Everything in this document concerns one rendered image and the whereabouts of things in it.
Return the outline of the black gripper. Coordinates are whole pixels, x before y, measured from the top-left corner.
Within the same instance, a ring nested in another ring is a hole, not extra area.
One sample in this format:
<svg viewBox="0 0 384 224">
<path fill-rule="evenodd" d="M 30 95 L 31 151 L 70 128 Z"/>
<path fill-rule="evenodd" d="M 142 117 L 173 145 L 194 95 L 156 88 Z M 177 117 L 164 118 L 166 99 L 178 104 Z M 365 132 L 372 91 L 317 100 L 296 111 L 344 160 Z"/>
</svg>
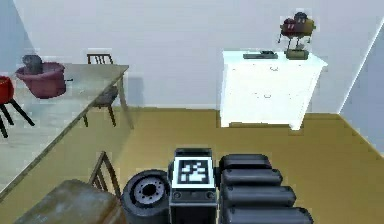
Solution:
<svg viewBox="0 0 384 224">
<path fill-rule="evenodd" d="M 163 170 L 144 170 L 126 184 L 121 203 L 128 224 L 168 224 L 170 186 Z"/>
</svg>

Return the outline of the brown wooden chair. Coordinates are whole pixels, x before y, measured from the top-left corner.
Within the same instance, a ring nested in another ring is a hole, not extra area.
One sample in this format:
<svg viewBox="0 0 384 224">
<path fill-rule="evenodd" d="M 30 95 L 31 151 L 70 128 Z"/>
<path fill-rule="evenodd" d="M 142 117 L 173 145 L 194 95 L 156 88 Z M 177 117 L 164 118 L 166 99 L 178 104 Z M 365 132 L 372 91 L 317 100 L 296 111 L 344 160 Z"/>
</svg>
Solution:
<svg viewBox="0 0 384 224">
<path fill-rule="evenodd" d="M 88 182 L 65 180 L 13 224 L 127 224 L 121 191 L 105 151 Z"/>
</svg>

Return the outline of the dark wooden chair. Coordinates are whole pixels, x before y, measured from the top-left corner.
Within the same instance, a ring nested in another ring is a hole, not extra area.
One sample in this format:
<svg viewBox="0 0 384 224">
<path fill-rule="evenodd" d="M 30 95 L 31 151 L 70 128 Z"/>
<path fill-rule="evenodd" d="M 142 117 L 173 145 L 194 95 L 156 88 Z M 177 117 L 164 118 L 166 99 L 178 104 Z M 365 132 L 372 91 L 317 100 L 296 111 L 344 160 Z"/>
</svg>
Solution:
<svg viewBox="0 0 384 224">
<path fill-rule="evenodd" d="M 88 53 L 87 63 L 91 64 L 92 61 L 95 61 L 97 64 L 113 64 L 112 56 L 108 53 Z M 112 85 L 108 87 L 100 96 L 98 96 L 91 105 L 92 108 L 107 108 L 113 126 L 116 126 L 116 119 L 112 109 L 112 103 L 117 98 L 117 96 L 118 89 L 115 85 Z"/>
</svg>

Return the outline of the red chair with black legs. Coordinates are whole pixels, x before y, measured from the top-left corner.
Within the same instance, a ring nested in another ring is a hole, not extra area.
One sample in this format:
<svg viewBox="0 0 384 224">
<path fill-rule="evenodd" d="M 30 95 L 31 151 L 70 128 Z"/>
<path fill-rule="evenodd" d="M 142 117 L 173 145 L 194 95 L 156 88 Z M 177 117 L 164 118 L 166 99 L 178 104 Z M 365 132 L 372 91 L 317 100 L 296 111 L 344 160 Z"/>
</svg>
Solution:
<svg viewBox="0 0 384 224">
<path fill-rule="evenodd" d="M 14 99 L 14 86 L 12 80 L 8 76 L 0 76 L 0 111 L 4 114 L 9 125 L 13 125 L 14 121 L 6 107 L 6 104 L 11 104 L 13 108 L 31 125 L 35 123 L 21 106 Z"/>
</svg>

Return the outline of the pale glass-top table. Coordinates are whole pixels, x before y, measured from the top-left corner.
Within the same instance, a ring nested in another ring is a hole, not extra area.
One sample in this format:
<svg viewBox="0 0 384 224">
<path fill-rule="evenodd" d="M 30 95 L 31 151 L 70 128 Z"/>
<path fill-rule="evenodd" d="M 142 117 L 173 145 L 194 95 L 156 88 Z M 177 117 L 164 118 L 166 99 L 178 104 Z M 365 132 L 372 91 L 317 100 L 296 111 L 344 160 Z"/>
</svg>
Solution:
<svg viewBox="0 0 384 224">
<path fill-rule="evenodd" d="M 14 123 L 0 133 L 0 202 L 26 177 L 55 144 L 88 112 L 95 99 L 116 85 L 120 104 L 128 110 L 123 88 L 126 65 L 70 64 L 64 77 L 71 80 L 67 91 L 51 99 L 35 98 L 25 84 L 16 79 L 15 99 L 34 122 L 29 125 L 15 110 Z"/>
</svg>

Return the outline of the dark red pot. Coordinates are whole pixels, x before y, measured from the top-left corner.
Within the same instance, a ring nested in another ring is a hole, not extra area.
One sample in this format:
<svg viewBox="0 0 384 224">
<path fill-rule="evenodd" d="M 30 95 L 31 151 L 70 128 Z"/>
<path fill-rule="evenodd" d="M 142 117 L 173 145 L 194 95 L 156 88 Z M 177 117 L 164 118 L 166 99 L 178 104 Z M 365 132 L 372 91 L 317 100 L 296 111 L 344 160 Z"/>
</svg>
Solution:
<svg viewBox="0 0 384 224">
<path fill-rule="evenodd" d="M 65 66 L 57 62 L 43 62 L 42 72 L 32 75 L 26 66 L 16 70 L 15 75 L 22 80 L 30 92 L 39 99 L 49 99 L 66 92 Z"/>
</svg>

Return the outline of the white chest of drawers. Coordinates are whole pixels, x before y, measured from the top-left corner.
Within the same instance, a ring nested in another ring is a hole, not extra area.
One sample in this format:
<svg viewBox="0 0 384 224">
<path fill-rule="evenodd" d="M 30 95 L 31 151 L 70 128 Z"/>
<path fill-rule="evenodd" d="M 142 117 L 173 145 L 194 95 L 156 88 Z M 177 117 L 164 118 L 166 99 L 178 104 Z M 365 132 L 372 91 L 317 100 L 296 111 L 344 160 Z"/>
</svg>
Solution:
<svg viewBox="0 0 384 224">
<path fill-rule="evenodd" d="M 244 50 L 226 50 L 220 97 L 220 125 L 233 122 L 301 127 L 317 81 L 327 63 L 306 60 L 245 59 Z"/>
</svg>

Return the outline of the grey lump in pot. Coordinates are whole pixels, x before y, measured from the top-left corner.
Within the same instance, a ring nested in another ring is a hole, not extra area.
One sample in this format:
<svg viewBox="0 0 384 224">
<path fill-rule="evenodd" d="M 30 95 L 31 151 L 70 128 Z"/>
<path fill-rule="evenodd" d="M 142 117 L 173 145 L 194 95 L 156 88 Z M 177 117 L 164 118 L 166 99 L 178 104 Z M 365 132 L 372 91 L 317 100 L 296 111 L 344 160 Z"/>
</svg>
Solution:
<svg viewBox="0 0 384 224">
<path fill-rule="evenodd" d="M 38 55 L 24 55 L 22 62 L 25 65 L 25 72 L 28 74 L 36 75 L 43 71 L 43 62 Z"/>
</svg>

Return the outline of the black remote control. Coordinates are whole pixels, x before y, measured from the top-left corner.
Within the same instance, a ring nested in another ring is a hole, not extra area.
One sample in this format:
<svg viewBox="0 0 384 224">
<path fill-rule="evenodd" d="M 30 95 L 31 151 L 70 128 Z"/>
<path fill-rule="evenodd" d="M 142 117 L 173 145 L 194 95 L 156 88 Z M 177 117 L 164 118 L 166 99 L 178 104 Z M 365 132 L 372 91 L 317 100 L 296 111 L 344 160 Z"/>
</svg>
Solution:
<svg viewBox="0 0 384 224">
<path fill-rule="evenodd" d="M 278 55 L 274 51 L 247 52 L 243 59 L 278 59 Z"/>
</svg>

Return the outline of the red and olive figurine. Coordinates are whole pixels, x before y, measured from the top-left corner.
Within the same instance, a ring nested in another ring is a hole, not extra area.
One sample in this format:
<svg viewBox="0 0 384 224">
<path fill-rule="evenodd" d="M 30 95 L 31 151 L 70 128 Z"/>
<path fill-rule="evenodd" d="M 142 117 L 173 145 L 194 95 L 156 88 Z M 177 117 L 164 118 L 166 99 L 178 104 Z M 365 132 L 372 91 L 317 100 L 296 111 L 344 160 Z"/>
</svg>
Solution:
<svg viewBox="0 0 384 224">
<path fill-rule="evenodd" d="M 288 60 L 307 60 L 309 51 L 300 43 L 304 37 L 311 42 L 311 36 L 316 29 L 315 22 L 304 12 L 297 12 L 292 18 L 287 18 L 280 25 L 280 35 L 289 39 L 287 49 L 284 54 Z"/>
</svg>

